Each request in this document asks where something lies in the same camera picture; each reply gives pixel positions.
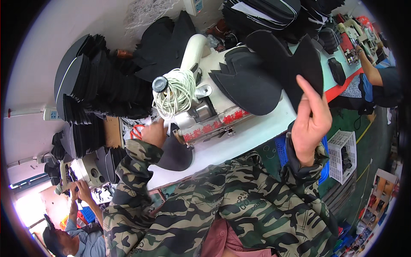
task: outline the paper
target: paper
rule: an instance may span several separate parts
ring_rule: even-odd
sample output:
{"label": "paper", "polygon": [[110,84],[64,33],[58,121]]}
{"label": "paper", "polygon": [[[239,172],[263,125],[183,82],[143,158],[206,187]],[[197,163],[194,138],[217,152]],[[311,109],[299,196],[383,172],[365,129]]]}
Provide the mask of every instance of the paper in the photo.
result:
{"label": "paper", "polygon": [[258,17],[258,18],[262,18],[268,21],[274,21],[274,22],[278,22],[276,20],[274,20],[273,18],[271,18],[270,16],[268,16],[267,14],[263,14],[262,12],[255,10],[253,7],[248,6],[247,4],[243,3],[243,2],[239,2],[238,4],[235,4],[232,9],[237,10],[239,12],[243,12],[245,14],[254,16],[254,17]]}

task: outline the red scissors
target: red scissors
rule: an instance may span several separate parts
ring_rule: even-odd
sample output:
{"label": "red scissors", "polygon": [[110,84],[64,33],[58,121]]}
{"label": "red scissors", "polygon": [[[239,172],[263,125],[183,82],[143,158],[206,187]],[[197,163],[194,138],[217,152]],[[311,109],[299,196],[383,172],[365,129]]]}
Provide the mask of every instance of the red scissors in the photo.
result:
{"label": "red scissors", "polygon": [[133,139],[133,136],[134,136],[137,139],[142,140],[141,132],[138,130],[139,127],[141,127],[143,129],[144,125],[134,125],[134,127],[130,130],[130,138],[131,139]]}

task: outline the coiled white cord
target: coiled white cord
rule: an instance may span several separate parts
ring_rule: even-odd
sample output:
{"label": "coiled white cord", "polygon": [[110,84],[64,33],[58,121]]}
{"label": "coiled white cord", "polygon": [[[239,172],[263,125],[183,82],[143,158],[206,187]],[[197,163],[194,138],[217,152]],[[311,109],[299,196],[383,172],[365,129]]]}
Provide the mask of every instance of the coiled white cord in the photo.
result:
{"label": "coiled white cord", "polygon": [[198,101],[195,96],[196,80],[190,70],[173,69],[165,74],[169,85],[164,92],[153,91],[152,106],[158,110],[160,116],[169,120],[176,113],[188,111],[192,100]]}

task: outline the blue plastic crate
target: blue plastic crate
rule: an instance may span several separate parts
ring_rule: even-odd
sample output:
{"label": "blue plastic crate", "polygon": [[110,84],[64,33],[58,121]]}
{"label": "blue plastic crate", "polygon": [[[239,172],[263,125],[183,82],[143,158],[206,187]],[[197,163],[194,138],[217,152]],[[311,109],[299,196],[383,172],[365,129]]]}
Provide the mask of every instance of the blue plastic crate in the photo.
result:
{"label": "blue plastic crate", "polygon": [[81,211],[81,213],[83,214],[85,220],[86,220],[88,223],[95,221],[96,215],[94,214],[94,212],[91,210],[90,207],[88,207],[88,206],[87,206],[87,207],[83,207],[83,209],[80,210],[80,211]]}
{"label": "blue plastic crate", "polygon": [[[278,157],[280,158],[280,164],[281,164],[281,167],[283,167],[288,162],[287,152],[285,150],[285,136],[278,136],[274,140],[275,140],[275,146],[277,147],[277,154],[278,154]],[[323,138],[321,143],[323,143],[324,148],[326,149],[328,153],[327,136]],[[328,173],[330,171],[329,162],[330,161],[326,163],[323,170],[321,171],[321,177],[318,181],[318,184],[323,183],[324,180],[328,178]]]}

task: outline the worktable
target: worktable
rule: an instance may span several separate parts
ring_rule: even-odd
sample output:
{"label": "worktable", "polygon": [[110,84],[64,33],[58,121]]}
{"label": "worktable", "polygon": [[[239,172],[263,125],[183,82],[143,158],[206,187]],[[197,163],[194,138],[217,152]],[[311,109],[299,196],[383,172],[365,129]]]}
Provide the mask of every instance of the worktable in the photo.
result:
{"label": "worktable", "polygon": [[[294,52],[296,48],[297,46],[290,46],[292,52]],[[332,77],[328,66],[328,59],[332,57],[342,64],[346,74],[347,80],[343,87],[337,85]],[[322,50],[321,65],[323,67],[324,91],[326,91],[328,101],[345,90],[352,77],[359,73],[361,67],[357,64],[348,65],[341,50],[332,55]],[[197,171],[206,168],[208,165],[221,164],[226,160],[240,156],[284,133],[288,125],[295,120],[295,118],[296,113],[283,90],[282,100],[271,113],[265,116],[255,116],[242,123],[236,124],[233,127],[236,132],[235,136],[229,137],[227,134],[224,134],[221,138],[212,138],[207,142],[195,144],[193,162],[185,171],[169,171],[156,165],[150,165],[148,169],[153,171],[153,177],[148,182],[148,190],[159,188],[189,177]]]}

